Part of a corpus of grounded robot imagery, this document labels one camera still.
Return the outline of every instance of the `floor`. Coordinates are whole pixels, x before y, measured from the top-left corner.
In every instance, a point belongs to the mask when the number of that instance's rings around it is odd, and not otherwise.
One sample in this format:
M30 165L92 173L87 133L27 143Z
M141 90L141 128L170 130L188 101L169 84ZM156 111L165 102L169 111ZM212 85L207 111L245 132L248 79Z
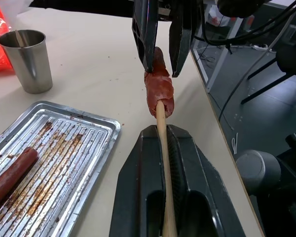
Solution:
M233 48L232 51L233 54L228 54L210 92L210 98L217 115L245 71L262 54L261 51L252 48ZM217 47L209 47L204 55L215 57L218 60L220 52L221 50ZM268 53L252 72L274 57L275 53ZM202 63L207 74L211 75L213 72L211 67L215 64L206 62L205 59L202 59ZM227 105L224 112L225 118L222 117L221 120L222 129L231 150L231 139L235 137L236 133L238 133L238 153L254 149L276 156L289 148L285 138L289 134L296 133L296 76L245 105L240 104L246 96L275 81L283 74L277 64L273 64L250 81L244 80L239 86Z

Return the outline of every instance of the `hot dog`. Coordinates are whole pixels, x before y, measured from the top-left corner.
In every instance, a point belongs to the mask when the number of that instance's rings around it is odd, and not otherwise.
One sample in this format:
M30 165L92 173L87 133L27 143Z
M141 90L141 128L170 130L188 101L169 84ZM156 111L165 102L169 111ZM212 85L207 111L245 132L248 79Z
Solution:
M28 147L15 162L0 175L0 202L36 160L37 151Z
M156 106L158 100L164 104L166 118L174 110L174 89L172 81L163 59L163 53L159 47L155 47L153 56L153 71L144 75L147 90L147 103L151 115L156 117Z

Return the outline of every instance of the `baking tray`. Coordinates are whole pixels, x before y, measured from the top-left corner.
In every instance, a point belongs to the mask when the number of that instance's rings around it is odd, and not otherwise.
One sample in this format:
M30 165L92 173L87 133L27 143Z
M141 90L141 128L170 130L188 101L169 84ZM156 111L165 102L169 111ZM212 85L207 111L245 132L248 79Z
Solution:
M28 146L39 157L0 205L0 237L68 236L120 129L66 106L31 105L0 136L0 174Z

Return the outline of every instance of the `metal cup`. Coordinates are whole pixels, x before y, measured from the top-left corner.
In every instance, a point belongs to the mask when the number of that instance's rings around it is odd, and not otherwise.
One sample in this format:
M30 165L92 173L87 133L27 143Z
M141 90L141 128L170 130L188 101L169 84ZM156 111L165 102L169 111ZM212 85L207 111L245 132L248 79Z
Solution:
M0 36L0 45L27 93L39 94L53 86L49 67L46 36L39 31L18 31L24 47L20 47L14 31Z

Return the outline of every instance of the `chair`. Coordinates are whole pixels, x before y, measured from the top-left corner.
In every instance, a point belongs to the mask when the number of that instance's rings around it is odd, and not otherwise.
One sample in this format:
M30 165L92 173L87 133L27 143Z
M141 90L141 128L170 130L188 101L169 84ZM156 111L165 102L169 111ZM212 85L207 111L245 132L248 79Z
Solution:
M258 95L266 92L267 90L271 89L272 87L276 86L277 84L285 81L286 79L290 78L291 76L296 75L296 44L294 46L284 46L281 47L277 52L274 59L266 63L264 66L250 74L247 80L251 79L258 73L262 72L264 69L272 65L273 63L277 62L278 67L284 73L286 73L281 78L277 79L276 81L272 82L271 84L265 86L261 90L253 93L252 95L248 96L244 100L241 101L241 104L245 104L248 101L256 98Z

